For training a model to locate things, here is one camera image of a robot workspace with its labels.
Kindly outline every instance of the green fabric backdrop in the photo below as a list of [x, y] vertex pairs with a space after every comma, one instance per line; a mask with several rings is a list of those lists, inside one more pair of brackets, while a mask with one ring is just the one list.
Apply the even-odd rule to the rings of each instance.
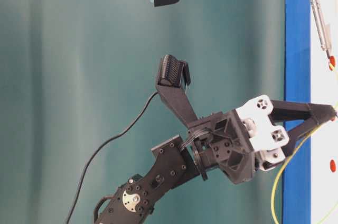
[[[0, 223], [64, 221], [85, 161], [139, 113], [166, 53], [189, 62], [198, 116], [283, 99], [284, 0], [0, 0]], [[71, 223], [91, 223], [97, 201], [144, 175], [149, 149], [178, 133], [156, 97], [94, 160]], [[271, 223], [275, 173], [233, 185], [212, 171], [169, 192], [146, 223]]]

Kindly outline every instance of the white plastic part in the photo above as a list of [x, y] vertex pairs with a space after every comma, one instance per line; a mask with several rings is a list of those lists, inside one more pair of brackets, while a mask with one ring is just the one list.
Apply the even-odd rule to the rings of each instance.
[[250, 143], [257, 153], [261, 170], [264, 162], [272, 164], [284, 161], [285, 155], [281, 150], [289, 142], [289, 136], [284, 127], [273, 125], [269, 119], [274, 106], [267, 95], [249, 100], [242, 107], [236, 109], [239, 118], [248, 130]]

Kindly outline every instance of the bolt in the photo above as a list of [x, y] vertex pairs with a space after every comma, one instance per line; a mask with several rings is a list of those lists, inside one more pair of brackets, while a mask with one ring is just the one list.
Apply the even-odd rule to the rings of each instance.
[[160, 175], [157, 175], [157, 177], [155, 178], [156, 181], [159, 183], [161, 181], [161, 176]]
[[138, 196], [133, 197], [133, 201], [134, 201], [134, 202], [139, 201], [139, 197], [138, 197]]

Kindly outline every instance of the blue panel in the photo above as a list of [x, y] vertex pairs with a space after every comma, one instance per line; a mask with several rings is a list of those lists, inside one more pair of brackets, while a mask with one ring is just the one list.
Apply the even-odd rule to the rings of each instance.
[[[285, 0], [285, 100], [310, 101], [309, 0]], [[286, 123], [291, 129], [297, 122]], [[299, 150], [284, 173], [283, 223], [311, 223], [311, 145]]]

